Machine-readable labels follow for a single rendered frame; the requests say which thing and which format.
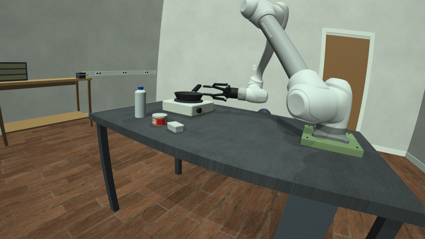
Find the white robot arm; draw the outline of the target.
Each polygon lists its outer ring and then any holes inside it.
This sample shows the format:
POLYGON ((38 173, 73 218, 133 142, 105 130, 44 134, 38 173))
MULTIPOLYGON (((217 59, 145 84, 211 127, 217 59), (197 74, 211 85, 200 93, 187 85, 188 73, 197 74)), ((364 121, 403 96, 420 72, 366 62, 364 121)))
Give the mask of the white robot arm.
POLYGON ((238 89, 238 100, 267 102, 268 92, 262 89, 262 76, 275 52, 289 78, 286 105, 290 115, 302 123, 317 124, 313 137, 348 144, 346 129, 352 110, 352 89, 346 80, 330 78, 324 82, 317 72, 308 69, 284 31, 289 17, 288 5, 244 0, 240 12, 262 30, 267 43, 247 88, 238 89))

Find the red round tin with white lid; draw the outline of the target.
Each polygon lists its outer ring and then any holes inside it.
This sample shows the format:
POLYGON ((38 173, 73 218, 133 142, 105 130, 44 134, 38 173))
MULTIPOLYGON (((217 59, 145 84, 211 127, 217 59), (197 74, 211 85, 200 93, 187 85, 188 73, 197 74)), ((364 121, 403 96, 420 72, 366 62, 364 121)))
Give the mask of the red round tin with white lid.
POLYGON ((153 124, 157 126, 163 126, 167 124, 167 114, 164 113, 155 113, 152 115, 153 124))

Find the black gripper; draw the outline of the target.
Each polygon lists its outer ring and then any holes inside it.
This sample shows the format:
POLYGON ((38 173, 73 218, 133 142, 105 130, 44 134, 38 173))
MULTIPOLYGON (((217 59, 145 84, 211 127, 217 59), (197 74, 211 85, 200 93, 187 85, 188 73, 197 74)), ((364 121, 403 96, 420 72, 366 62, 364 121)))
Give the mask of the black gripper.
POLYGON ((205 88, 216 88, 219 90, 222 90, 223 93, 220 94, 209 94, 209 93, 204 93, 203 95, 206 96, 210 96, 215 100, 222 100, 222 101, 227 101, 228 98, 233 98, 233 99, 238 99, 238 88, 232 88, 228 86, 228 83, 214 83, 211 86, 203 86, 205 88), (221 88, 218 86, 225 86, 226 88, 221 88), (216 97, 216 96, 225 96, 226 98, 223 97, 216 97))

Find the white plastic bottle with blue cap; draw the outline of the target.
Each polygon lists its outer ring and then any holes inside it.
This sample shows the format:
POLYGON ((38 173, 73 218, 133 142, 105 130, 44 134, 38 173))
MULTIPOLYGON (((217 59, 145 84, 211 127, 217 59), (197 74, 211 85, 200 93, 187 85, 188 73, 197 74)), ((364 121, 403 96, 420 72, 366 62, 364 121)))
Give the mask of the white plastic bottle with blue cap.
POLYGON ((143 86, 139 86, 138 90, 135 91, 135 117, 145 118, 146 117, 146 91, 143 90, 143 86))

